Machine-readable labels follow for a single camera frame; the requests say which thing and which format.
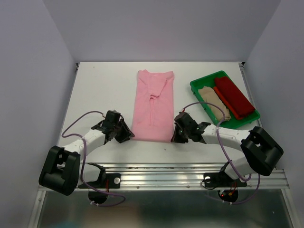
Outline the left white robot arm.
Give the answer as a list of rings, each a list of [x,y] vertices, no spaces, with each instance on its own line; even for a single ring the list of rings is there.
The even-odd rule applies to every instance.
[[[61,135],[63,138],[71,136],[79,139],[69,145],[55,145],[49,149],[38,180],[39,185],[66,196],[83,184],[85,165],[80,163],[85,162],[89,153],[112,139],[118,143],[128,141],[134,134],[119,112],[109,110],[104,119],[92,126],[84,136],[77,133],[67,134],[67,130]]]

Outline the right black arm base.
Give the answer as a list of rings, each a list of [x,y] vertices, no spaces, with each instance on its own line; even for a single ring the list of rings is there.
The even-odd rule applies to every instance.
[[[215,190],[217,188],[224,188],[223,191],[218,190],[218,197],[224,202],[231,204],[238,204],[238,187],[243,188],[247,186],[246,182],[242,182],[240,178],[232,179],[226,173],[225,170],[228,167],[229,162],[220,169],[219,172],[207,172],[204,173],[203,180],[200,185],[207,190]]]

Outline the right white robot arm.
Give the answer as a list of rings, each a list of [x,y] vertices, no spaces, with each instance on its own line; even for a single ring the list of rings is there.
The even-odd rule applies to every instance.
[[[243,153],[240,159],[228,159],[216,174],[223,185],[230,185],[253,173],[269,176],[284,154],[282,147],[262,127],[233,130],[207,122],[197,123],[186,112],[179,113],[174,121],[173,143],[192,140],[196,143],[218,144],[222,149],[229,147]]]

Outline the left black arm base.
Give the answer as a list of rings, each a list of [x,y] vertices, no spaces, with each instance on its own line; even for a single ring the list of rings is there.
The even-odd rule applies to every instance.
[[[86,163],[84,171],[79,176],[78,188],[89,189],[88,199],[92,205],[98,207],[116,206],[125,201],[123,195],[111,193],[110,189],[119,189],[121,185],[121,174],[107,173],[106,168],[97,163]],[[121,197],[120,202],[107,204],[110,196]]]

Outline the pink t-shirt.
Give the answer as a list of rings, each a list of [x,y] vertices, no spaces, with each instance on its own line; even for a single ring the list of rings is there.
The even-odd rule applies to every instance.
[[[174,131],[174,73],[140,70],[133,112],[134,140],[169,143]]]

